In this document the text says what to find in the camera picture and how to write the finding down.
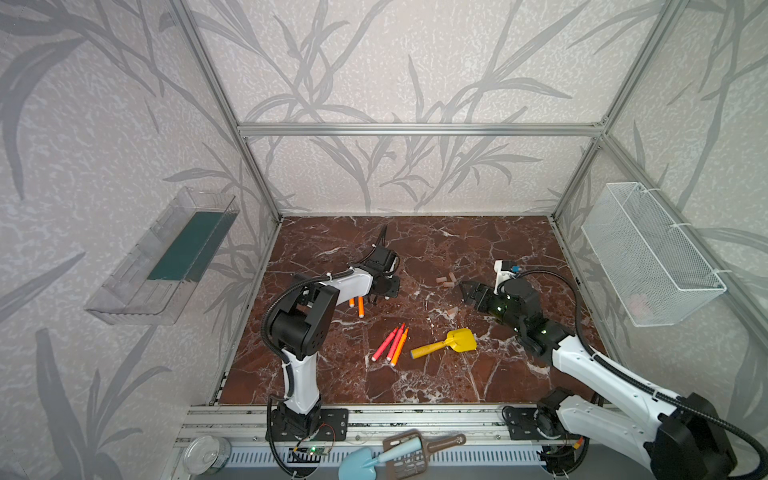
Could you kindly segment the pink marker pen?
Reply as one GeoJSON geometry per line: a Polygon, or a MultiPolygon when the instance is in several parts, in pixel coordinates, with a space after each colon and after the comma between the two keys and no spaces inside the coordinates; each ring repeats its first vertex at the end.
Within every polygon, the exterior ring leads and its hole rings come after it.
{"type": "Polygon", "coordinates": [[[393,342],[398,331],[399,331],[399,328],[396,327],[387,335],[387,337],[384,339],[384,341],[379,345],[375,353],[372,355],[371,360],[373,362],[378,361],[381,358],[381,356],[387,351],[387,348],[393,342]]]}

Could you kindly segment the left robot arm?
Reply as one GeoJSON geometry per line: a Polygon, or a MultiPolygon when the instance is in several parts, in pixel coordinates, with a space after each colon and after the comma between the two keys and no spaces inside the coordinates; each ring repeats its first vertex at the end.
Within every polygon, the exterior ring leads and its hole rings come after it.
{"type": "Polygon", "coordinates": [[[395,297],[400,259],[393,250],[375,245],[360,262],[338,273],[315,278],[297,276],[278,295],[262,320],[264,344],[280,359],[285,393],[278,417],[304,435],[319,427],[321,394],[317,386],[317,353],[332,323],[336,307],[351,299],[374,295],[395,297]]]}

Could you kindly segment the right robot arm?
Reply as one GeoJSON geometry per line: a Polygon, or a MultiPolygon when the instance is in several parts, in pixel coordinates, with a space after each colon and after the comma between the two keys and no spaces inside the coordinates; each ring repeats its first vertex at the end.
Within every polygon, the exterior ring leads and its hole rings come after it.
{"type": "Polygon", "coordinates": [[[588,386],[611,403],[606,409],[558,388],[538,404],[547,426],[596,440],[647,468],[657,479],[733,479],[736,436],[758,455],[748,479],[767,476],[767,450],[752,435],[721,419],[698,394],[683,397],[658,387],[593,349],[581,328],[546,318],[538,292],[524,275],[496,287],[459,284],[463,300],[515,331],[536,359],[588,386]]]}

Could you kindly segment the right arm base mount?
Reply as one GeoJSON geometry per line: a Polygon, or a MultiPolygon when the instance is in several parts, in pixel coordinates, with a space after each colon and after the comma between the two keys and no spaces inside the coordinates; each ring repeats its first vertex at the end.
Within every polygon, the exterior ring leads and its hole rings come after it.
{"type": "Polygon", "coordinates": [[[511,440],[559,440],[565,436],[559,422],[536,407],[506,405],[501,414],[511,440]]]}

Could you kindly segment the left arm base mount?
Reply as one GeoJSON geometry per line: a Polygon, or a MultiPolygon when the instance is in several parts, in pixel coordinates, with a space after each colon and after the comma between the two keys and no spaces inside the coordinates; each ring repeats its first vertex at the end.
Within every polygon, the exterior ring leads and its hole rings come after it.
{"type": "Polygon", "coordinates": [[[348,409],[315,408],[308,414],[298,414],[280,404],[270,412],[266,438],[277,442],[302,440],[343,441],[349,426],[348,409]]]}

